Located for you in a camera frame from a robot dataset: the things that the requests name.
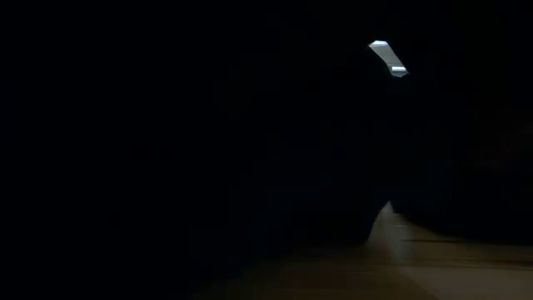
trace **wooden floor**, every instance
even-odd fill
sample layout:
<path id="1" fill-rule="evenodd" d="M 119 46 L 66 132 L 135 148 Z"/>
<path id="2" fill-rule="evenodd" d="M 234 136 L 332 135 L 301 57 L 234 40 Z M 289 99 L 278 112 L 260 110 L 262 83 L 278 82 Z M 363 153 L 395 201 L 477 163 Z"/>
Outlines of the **wooden floor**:
<path id="1" fill-rule="evenodd" d="M 196 299 L 533 299 L 533 247 L 441 237 L 387 206 L 364 246 L 265 262 Z"/>

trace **fluorescent light fixture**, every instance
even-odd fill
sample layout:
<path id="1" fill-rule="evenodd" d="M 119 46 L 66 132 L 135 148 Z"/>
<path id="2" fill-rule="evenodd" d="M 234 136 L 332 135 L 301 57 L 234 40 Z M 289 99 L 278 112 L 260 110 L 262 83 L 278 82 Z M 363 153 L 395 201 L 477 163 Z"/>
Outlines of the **fluorescent light fixture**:
<path id="1" fill-rule="evenodd" d="M 405 67 L 391 67 L 391 71 L 393 71 L 393 72 L 407 72 L 407 69 Z"/>
<path id="2" fill-rule="evenodd" d="M 374 41 L 370 46 L 387 46 L 389 43 L 385 41 Z"/>

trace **dark silhouette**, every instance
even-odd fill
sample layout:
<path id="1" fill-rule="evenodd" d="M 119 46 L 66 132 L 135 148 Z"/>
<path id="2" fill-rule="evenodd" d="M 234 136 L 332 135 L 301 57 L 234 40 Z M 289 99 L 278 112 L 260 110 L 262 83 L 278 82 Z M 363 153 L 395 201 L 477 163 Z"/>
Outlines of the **dark silhouette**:
<path id="1" fill-rule="evenodd" d="M 504 206 L 508 225 L 525 216 L 531 197 L 506 194 L 531 195 L 529 136 L 505 140 L 529 122 L 502 42 L 520 34 L 492 4 L 476 24 L 467 8 L 226 5 L 110 39 L 132 160 L 98 236 L 109 295 L 187 294 L 298 247 L 363 243 L 389 200 L 442 227 L 483 227 Z M 408 76 L 390 74 L 377 39 Z M 502 143 L 519 154 L 495 175 L 478 162 Z M 477 213 L 483 199 L 499 204 Z"/>

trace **floor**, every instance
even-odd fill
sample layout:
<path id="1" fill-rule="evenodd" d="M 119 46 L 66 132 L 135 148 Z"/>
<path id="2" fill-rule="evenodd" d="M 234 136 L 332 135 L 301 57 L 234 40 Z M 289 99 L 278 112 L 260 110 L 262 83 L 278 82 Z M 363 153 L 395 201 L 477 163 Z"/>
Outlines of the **floor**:
<path id="1" fill-rule="evenodd" d="M 360 247 L 309 249 L 219 282 L 196 299 L 533 299 L 533 247 L 470 243 L 387 205 Z"/>

